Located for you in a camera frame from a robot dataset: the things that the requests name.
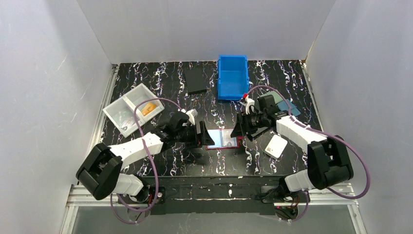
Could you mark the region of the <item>red card holder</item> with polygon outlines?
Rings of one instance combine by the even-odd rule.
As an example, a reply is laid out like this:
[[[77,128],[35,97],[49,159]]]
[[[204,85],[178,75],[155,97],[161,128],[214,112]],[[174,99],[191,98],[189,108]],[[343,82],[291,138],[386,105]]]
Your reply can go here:
[[[240,147],[239,139],[231,137],[233,129],[213,129],[208,130],[208,133],[214,145],[206,146],[206,150],[221,150],[221,149],[235,149]]]

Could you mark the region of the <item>orange credit card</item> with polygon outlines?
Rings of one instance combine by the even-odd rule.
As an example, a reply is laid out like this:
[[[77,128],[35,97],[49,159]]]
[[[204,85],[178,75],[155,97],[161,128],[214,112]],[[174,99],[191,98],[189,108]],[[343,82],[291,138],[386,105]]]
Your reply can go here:
[[[146,105],[142,108],[141,113],[143,116],[147,116],[149,113],[154,111],[157,108],[157,105],[153,102],[147,102]]]

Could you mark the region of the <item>white divided tray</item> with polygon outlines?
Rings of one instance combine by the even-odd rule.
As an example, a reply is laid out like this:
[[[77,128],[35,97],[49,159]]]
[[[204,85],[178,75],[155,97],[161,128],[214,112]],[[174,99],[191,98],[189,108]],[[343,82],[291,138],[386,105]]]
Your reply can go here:
[[[165,109],[163,104],[155,98],[156,95],[141,83],[103,108],[103,112],[120,133],[124,137],[128,137],[138,130],[139,126],[141,127],[150,122]],[[143,116],[141,110],[147,102],[153,102],[157,105],[157,108],[147,116]],[[133,119],[135,124],[127,131],[123,131],[120,124],[126,119]]]

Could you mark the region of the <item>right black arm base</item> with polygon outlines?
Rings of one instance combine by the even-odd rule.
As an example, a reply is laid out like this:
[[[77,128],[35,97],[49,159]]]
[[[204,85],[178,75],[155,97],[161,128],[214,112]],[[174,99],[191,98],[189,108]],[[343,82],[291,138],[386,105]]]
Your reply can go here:
[[[298,214],[298,204],[300,202],[300,195],[303,195],[306,202],[304,210],[300,214]],[[278,187],[270,186],[270,188],[266,192],[258,193],[257,195],[255,195],[254,199],[261,201],[262,203],[275,203],[276,200],[283,200],[284,202],[286,202],[287,197],[292,198],[292,203],[290,206],[287,206],[286,209],[288,211],[296,212],[295,214],[287,214],[287,212],[284,212],[282,208],[276,208],[276,211],[283,213],[281,216],[279,216],[279,221],[285,221],[289,223],[298,221],[306,214],[308,210],[310,201],[308,190],[289,192],[281,185],[279,185]]]

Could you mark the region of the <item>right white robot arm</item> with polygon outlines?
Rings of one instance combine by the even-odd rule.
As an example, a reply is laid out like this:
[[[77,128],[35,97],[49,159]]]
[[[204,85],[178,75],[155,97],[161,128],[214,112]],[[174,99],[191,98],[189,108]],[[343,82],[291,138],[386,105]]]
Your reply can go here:
[[[248,137],[254,140],[274,130],[265,152],[279,158],[290,140],[307,155],[307,169],[282,177],[276,188],[261,192],[259,198],[267,195],[285,197],[294,192],[312,189],[326,189],[330,186],[353,178],[354,171],[346,146],[339,137],[324,136],[305,127],[295,116],[281,111],[272,96],[258,98],[259,107],[248,94],[240,100],[245,111],[237,114],[237,122],[231,137]]]

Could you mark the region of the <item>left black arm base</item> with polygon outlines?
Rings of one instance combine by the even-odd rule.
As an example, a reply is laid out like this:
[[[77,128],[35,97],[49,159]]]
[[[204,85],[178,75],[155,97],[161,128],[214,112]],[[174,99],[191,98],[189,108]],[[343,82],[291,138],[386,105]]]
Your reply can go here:
[[[166,200],[166,188],[165,187],[159,187],[158,188],[158,193],[155,193],[155,186],[146,186],[144,187],[137,196],[131,196],[131,195],[120,195],[120,197],[126,202],[127,204],[146,204],[150,205],[152,204],[153,201],[155,201],[156,204],[163,204],[165,203]]]

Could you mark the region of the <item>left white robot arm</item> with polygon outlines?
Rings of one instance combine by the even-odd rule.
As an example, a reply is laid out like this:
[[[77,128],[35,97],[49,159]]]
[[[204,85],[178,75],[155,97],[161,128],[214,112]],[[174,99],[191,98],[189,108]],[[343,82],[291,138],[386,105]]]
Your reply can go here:
[[[160,154],[175,143],[183,143],[190,148],[214,145],[205,122],[196,124],[195,115],[194,109],[178,111],[167,123],[143,137],[112,146],[96,144],[78,169],[76,178],[96,200],[113,193],[136,198],[154,195],[155,188],[136,175],[124,174],[123,169],[148,155]]]

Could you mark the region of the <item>blue card holder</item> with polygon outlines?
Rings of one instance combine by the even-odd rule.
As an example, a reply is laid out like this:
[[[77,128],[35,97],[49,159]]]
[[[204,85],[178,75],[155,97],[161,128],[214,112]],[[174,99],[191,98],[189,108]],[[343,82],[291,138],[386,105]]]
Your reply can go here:
[[[295,117],[301,114],[300,110],[298,110],[296,105],[294,105],[290,100],[279,102],[277,104],[277,107],[279,108],[280,111],[288,112],[288,110],[290,110],[291,114]]]

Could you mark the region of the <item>green card holder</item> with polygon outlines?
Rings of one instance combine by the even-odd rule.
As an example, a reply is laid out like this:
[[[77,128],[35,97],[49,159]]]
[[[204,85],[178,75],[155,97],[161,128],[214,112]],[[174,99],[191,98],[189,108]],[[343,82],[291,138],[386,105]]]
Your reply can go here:
[[[262,95],[262,97],[264,97],[264,96],[272,96],[276,103],[279,103],[279,102],[283,101],[282,97],[275,91],[267,92],[267,93]]]

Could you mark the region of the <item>white card holder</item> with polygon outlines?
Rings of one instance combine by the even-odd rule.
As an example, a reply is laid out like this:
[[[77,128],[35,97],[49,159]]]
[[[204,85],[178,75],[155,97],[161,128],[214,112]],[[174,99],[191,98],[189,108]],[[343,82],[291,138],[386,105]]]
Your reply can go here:
[[[264,152],[268,156],[277,159],[281,157],[287,144],[288,144],[287,140],[283,139],[281,136],[273,135],[270,142],[266,146]]]

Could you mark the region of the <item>black notebook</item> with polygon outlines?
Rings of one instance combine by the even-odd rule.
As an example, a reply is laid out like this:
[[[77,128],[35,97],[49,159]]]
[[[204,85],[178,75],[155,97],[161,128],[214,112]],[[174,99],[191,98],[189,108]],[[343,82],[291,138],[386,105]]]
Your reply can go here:
[[[269,128],[259,128],[255,133],[252,134],[247,134],[246,137],[250,140],[250,141],[254,141],[257,138],[259,138],[260,136],[262,136],[263,134],[265,134],[266,132],[268,132],[270,129]]]

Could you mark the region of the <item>blue plastic bin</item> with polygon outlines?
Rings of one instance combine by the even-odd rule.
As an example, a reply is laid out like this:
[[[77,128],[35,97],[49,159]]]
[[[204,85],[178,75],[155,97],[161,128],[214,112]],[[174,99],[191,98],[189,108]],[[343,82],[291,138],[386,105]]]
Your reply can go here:
[[[247,56],[219,55],[218,99],[239,101],[249,90]]]

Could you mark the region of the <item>black foam pad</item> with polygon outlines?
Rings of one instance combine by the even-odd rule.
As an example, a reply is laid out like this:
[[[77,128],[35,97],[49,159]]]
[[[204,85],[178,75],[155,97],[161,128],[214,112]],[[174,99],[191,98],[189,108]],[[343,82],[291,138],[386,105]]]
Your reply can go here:
[[[185,70],[184,78],[189,95],[200,94],[207,91],[206,79],[203,77],[202,69]]]

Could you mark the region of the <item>aluminium frame rail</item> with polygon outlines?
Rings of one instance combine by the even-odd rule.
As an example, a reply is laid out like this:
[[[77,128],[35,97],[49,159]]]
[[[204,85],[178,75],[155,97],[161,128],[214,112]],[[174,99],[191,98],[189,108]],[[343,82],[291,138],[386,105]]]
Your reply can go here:
[[[358,201],[344,199],[328,189],[310,190],[309,197],[310,205],[346,205],[348,207],[352,224],[357,234],[367,233],[361,214],[358,209]],[[73,185],[70,188],[69,196],[66,202],[66,211],[64,221],[60,229],[61,234],[70,234],[74,229],[75,218],[79,207],[109,207],[110,198],[106,197],[102,200],[96,200],[90,192],[82,185]]]

